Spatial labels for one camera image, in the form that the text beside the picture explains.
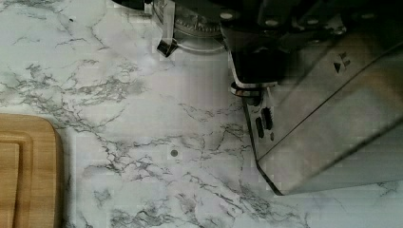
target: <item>metal panel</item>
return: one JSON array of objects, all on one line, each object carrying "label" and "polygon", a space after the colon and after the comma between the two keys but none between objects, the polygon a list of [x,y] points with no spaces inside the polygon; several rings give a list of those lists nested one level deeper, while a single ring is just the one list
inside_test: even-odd
[{"label": "metal panel", "polygon": [[[259,160],[263,172],[282,194],[323,190],[332,186],[390,181],[366,176],[365,173],[352,173],[351,178],[346,181],[342,178],[338,180],[316,178],[312,180],[312,185],[307,183],[311,178],[319,176],[321,172],[337,165],[347,156],[360,151],[368,143],[387,134],[397,124],[401,124],[403,120],[402,63],[403,48],[400,48],[397,53],[383,57],[361,71],[292,130],[270,153]],[[319,94],[324,93],[323,88],[327,85],[327,83],[321,85]],[[315,94],[315,91],[302,91],[300,95],[305,93]],[[392,139],[395,139],[395,143],[400,141],[397,137]],[[397,148],[394,151],[401,152],[399,156],[403,156],[403,148],[399,146],[401,144],[396,145]],[[387,163],[380,160],[374,169],[381,170],[384,167],[386,169],[387,166]],[[390,177],[394,180],[403,180],[403,172]]]},{"label": "metal panel", "polygon": [[[274,110],[274,140],[254,137],[258,160],[284,140],[327,99],[347,84],[364,67],[376,61],[403,40],[397,23],[377,26],[374,33],[368,28],[347,34],[336,44],[326,43],[307,47],[290,60],[286,80],[271,88],[276,101]],[[385,34],[394,36],[385,39]],[[252,123],[259,116],[260,107],[249,106]],[[252,134],[257,129],[252,124]]]}]

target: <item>black plastic part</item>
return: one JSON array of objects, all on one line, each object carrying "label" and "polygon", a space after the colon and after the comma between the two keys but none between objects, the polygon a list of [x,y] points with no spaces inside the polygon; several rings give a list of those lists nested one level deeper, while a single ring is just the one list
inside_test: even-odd
[{"label": "black plastic part", "polygon": [[271,130],[273,128],[272,111],[270,108],[265,107],[261,110],[261,119],[263,121],[264,129]]},{"label": "black plastic part", "polygon": [[161,53],[165,58],[169,57],[169,55],[174,52],[174,50],[178,48],[178,45],[175,40],[172,40],[172,44],[167,44],[165,41],[161,40],[161,42],[157,46],[157,51]]},{"label": "black plastic part", "polygon": [[258,130],[259,138],[264,138],[263,123],[261,122],[261,117],[256,118],[256,129]]},{"label": "black plastic part", "polygon": [[144,10],[144,0],[112,0],[115,3],[134,10]]}]

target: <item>white marble surface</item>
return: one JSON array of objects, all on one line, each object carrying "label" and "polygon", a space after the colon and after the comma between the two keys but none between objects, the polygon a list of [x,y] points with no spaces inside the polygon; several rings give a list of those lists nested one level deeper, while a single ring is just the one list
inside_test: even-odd
[{"label": "white marble surface", "polygon": [[164,59],[160,37],[110,1],[0,2],[0,112],[61,134],[66,227],[402,227],[398,182],[276,197],[226,54]]}]

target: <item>stainless steel appliance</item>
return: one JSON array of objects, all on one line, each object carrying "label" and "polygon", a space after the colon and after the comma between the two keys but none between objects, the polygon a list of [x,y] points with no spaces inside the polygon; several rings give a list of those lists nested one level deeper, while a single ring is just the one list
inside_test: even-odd
[{"label": "stainless steel appliance", "polygon": [[257,167],[279,195],[403,180],[402,5],[163,0],[158,50],[178,45],[175,6],[222,36]]}]

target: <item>marble countertop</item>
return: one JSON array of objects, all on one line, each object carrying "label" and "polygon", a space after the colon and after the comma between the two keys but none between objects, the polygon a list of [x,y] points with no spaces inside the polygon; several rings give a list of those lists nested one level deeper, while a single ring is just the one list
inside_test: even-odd
[{"label": "marble countertop", "polygon": [[400,182],[275,196],[226,53],[164,59],[160,38],[109,0],[0,3],[0,112],[62,136],[65,227],[401,227]]}]

